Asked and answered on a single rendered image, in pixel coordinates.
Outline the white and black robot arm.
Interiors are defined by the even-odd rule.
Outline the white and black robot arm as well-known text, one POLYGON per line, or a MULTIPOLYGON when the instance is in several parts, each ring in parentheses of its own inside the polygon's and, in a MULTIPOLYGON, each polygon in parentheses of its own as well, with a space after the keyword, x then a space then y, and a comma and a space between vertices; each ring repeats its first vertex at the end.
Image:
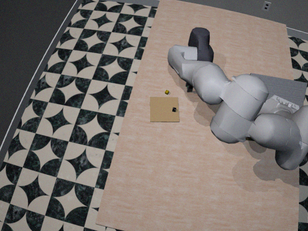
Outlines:
POLYGON ((241 74, 228 80, 213 63, 209 42, 210 32, 196 27, 188 46, 174 45, 167 60, 203 102, 221 103, 210 123, 212 133, 228 144, 251 137, 262 147, 276 150, 275 160, 282 169, 295 170, 308 153, 308 105, 299 108, 277 95, 267 100, 269 90, 257 76, 241 74))

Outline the tan square mat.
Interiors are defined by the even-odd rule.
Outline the tan square mat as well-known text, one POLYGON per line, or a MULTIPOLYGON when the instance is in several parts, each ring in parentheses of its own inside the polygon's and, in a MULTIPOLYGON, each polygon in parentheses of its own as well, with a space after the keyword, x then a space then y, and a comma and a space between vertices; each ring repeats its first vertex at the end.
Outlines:
POLYGON ((178 97, 150 97, 150 122, 180 122, 178 97))

